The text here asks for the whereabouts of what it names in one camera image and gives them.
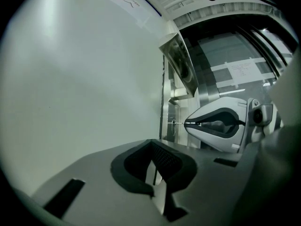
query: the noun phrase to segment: gray surface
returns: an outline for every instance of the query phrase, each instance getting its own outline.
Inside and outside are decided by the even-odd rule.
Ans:
[[[197,222],[216,225],[221,220],[226,225],[247,181],[252,162],[248,162],[241,171],[239,166],[233,168],[213,162],[217,157],[238,161],[241,154],[160,141],[189,155],[198,166],[197,175],[191,184],[173,194],[176,205],[188,212],[188,215],[177,221],[168,222],[149,196],[127,192],[114,181],[110,173],[112,160],[142,141],[83,157],[47,181],[34,194],[33,199],[39,205],[44,205],[71,178],[78,178],[86,184],[63,217],[64,221],[75,225],[193,225]]]
[[[301,52],[298,47],[293,60],[279,81],[269,92],[275,103],[283,124],[300,125],[301,123]]]
[[[274,217],[274,222],[278,218],[275,211],[284,214],[285,221],[291,216],[292,211],[298,214],[300,131],[300,126],[286,126],[266,136],[262,141],[249,145],[258,147],[258,152],[252,174],[234,211],[236,223],[242,220],[246,222],[246,219],[254,216],[258,210],[261,210],[263,215]],[[290,203],[292,204],[288,206],[290,210],[284,209]]]
[[[63,217],[74,225],[160,225],[165,222],[148,195],[132,194],[113,179],[110,166],[120,153],[138,141],[87,155],[55,175],[33,195],[43,206],[70,179],[86,182]]]

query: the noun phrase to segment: metal frame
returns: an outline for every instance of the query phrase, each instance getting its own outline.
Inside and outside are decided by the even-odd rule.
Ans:
[[[186,6],[183,6],[178,9],[173,10],[170,13],[170,17],[171,17],[171,19],[176,19],[189,12],[196,11],[196,10],[206,8],[206,7],[210,7],[213,5],[225,4],[225,3],[239,3],[239,2],[250,2],[250,3],[258,3],[258,4],[268,5],[267,3],[262,2],[260,0],[215,0],[215,1],[199,0],[199,1],[195,1],[193,3],[190,3]]]
[[[277,60],[277,58],[273,55],[272,51],[251,31],[246,30],[243,25],[235,24],[238,32],[243,35],[253,46],[254,48],[262,55],[262,57],[266,60],[267,64],[272,69],[273,73],[276,76],[276,79],[281,74],[281,71],[277,68],[281,67],[281,64]]]
[[[179,105],[171,98],[174,90],[174,70],[171,69],[168,59],[163,56],[163,83],[162,83],[162,107],[160,121],[160,139],[177,142],[178,128],[172,124],[179,120]]]
[[[285,58],[283,57],[283,55],[280,53],[280,51],[277,49],[277,47],[262,33],[260,32],[259,29],[255,28],[253,25],[249,24],[249,26],[252,27],[252,29],[257,32],[261,37],[264,38],[264,40],[266,40],[266,42],[275,50],[275,52],[279,55],[279,57],[281,58],[282,62],[285,64],[285,66],[287,66],[287,62],[285,60]]]

